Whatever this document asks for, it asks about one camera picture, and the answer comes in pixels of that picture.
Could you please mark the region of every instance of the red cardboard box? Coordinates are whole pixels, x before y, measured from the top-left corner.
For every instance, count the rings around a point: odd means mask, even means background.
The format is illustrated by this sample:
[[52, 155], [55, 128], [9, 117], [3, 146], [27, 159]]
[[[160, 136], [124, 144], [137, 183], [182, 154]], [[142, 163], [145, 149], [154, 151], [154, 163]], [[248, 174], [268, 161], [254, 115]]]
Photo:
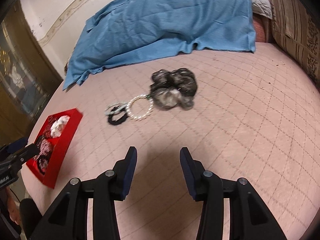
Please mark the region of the red cardboard box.
[[[42, 182], [42, 184], [50, 188], [54, 188], [56, 184], [64, 156], [66, 155], [70, 142], [83, 116], [76, 108], [58, 114], [53, 114], [51, 116], [59, 118], [63, 115], [70, 116], [70, 119], [67, 122], [64, 130], [62, 131], [61, 136], [58, 138], [47, 139], [54, 146], [54, 149], [51, 154], [45, 174], [43, 175], [39, 172], [37, 163], [34, 159], [30, 159], [26, 162], [29, 169]], [[36, 138], [44, 133], [44, 130], [48, 125], [48, 119], [51, 116], [47, 117]]]

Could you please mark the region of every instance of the person's arm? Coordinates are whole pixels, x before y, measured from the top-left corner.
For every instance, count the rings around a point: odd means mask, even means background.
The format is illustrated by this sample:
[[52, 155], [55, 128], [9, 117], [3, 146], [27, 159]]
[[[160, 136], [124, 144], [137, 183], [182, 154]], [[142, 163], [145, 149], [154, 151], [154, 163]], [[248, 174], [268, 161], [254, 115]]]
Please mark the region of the person's arm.
[[20, 224], [20, 214], [19, 210], [17, 209], [16, 203], [14, 202], [14, 199], [11, 196], [10, 188], [6, 187], [5, 191], [7, 193], [7, 208], [10, 214], [10, 218], [13, 222], [15, 222], [17, 225]]

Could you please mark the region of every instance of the blue cloth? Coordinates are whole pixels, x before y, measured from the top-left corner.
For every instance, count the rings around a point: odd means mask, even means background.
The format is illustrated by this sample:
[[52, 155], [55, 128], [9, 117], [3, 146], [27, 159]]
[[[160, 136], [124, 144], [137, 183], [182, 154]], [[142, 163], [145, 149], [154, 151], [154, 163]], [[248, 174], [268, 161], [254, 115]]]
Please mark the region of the blue cloth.
[[255, 51], [251, 0], [114, 0], [86, 25], [63, 89], [106, 68], [204, 48]]

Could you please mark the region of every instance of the screw head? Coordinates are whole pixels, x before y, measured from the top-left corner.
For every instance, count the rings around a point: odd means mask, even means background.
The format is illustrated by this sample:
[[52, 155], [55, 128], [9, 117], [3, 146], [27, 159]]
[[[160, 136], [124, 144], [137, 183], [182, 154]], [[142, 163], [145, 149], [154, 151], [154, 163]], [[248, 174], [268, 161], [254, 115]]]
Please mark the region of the screw head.
[[245, 179], [245, 178], [240, 178], [240, 179], [239, 179], [239, 182], [240, 182], [240, 184], [242, 184], [242, 185], [246, 185], [246, 184], [248, 183], [247, 179]]
[[76, 185], [76, 184], [78, 184], [78, 182], [79, 182], [79, 179], [77, 179], [77, 178], [73, 178], [70, 180], [71, 185]]
[[105, 175], [107, 177], [112, 177], [114, 174], [115, 174], [115, 172], [113, 170], [107, 170], [106, 173], [105, 173]]
[[211, 171], [204, 171], [203, 172], [203, 175], [205, 176], [205, 177], [211, 177], [212, 175], [213, 175], [213, 173], [211, 172]]

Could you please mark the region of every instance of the white wall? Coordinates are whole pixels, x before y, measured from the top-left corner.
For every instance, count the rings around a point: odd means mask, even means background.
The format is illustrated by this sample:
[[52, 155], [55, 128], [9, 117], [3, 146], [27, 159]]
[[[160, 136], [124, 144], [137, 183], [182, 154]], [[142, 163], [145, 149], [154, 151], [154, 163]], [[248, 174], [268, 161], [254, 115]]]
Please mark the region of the white wall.
[[85, 21], [113, 0], [21, 0], [30, 28], [58, 73], [78, 40]]

